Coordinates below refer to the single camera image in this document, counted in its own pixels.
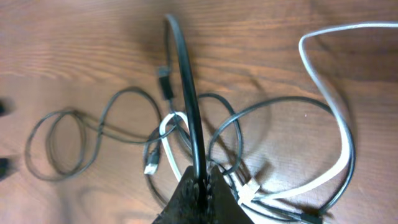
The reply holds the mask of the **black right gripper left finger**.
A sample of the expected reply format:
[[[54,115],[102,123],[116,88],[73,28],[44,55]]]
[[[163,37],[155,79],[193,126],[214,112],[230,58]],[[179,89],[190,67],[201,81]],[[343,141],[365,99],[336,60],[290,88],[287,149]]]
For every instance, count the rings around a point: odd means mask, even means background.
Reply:
[[[188,166],[168,204],[152,224],[201,223],[199,196],[200,188],[194,179],[193,167]]]

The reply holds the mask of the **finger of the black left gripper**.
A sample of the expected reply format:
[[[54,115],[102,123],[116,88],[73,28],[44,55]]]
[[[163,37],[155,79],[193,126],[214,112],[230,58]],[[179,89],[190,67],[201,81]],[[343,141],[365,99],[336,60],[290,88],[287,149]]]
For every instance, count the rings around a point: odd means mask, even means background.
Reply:
[[[11,157],[0,158],[0,180],[5,180],[14,173],[14,165]]]
[[[7,116],[12,113],[12,102],[8,99],[1,99],[0,100],[0,115]]]

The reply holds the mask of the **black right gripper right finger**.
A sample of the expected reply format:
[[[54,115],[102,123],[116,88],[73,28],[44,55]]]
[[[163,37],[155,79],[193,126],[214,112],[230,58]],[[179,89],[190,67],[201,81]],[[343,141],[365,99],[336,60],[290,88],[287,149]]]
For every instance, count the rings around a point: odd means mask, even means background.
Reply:
[[[213,167],[208,179],[208,223],[214,224],[253,224],[244,210],[238,205],[232,191],[218,167]]]

